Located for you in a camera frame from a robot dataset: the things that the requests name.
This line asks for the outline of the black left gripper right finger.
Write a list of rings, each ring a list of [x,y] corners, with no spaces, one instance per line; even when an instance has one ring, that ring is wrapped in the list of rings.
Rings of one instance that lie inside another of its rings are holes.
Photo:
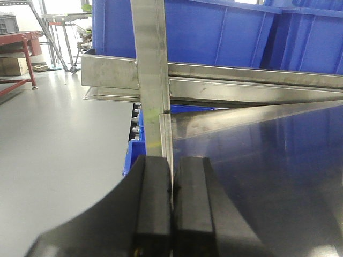
[[[174,256],[273,256],[227,196],[210,160],[183,157],[174,177]]]

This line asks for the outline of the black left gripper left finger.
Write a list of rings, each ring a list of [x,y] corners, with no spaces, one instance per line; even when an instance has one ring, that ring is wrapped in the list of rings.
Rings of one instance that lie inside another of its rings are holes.
[[[39,235],[26,256],[169,256],[170,194],[166,158],[140,155],[103,199]]]

